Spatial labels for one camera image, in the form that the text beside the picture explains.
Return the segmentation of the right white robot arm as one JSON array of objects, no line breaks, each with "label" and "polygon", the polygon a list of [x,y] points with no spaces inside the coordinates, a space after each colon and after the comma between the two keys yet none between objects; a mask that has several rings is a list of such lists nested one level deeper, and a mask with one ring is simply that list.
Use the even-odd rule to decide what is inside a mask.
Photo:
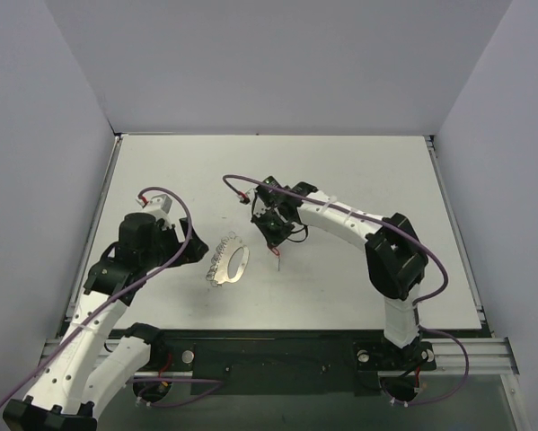
[{"label": "right white robot arm", "polygon": [[406,365],[419,343],[418,312],[413,304],[428,264],[408,218],[369,215],[340,203],[315,186],[299,182],[280,187],[273,177],[249,189],[251,222],[260,230],[269,249],[287,241],[299,226],[320,229],[362,251],[366,256],[372,286],[384,297],[385,325],[382,346],[384,361],[393,367]]}]

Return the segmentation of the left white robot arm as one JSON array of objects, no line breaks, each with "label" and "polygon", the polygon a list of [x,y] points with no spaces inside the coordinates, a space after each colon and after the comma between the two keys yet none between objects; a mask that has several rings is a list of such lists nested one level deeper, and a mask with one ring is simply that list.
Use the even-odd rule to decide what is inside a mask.
[{"label": "left white robot arm", "polygon": [[145,323],[129,327],[103,362],[97,357],[151,277],[207,254],[190,216],[178,225],[182,240],[163,210],[125,216],[118,239],[90,268],[61,343],[37,368],[37,379],[23,398],[7,401],[3,420],[9,429],[94,430],[108,402],[138,370],[157,371],[171,362],[163,331]]}]

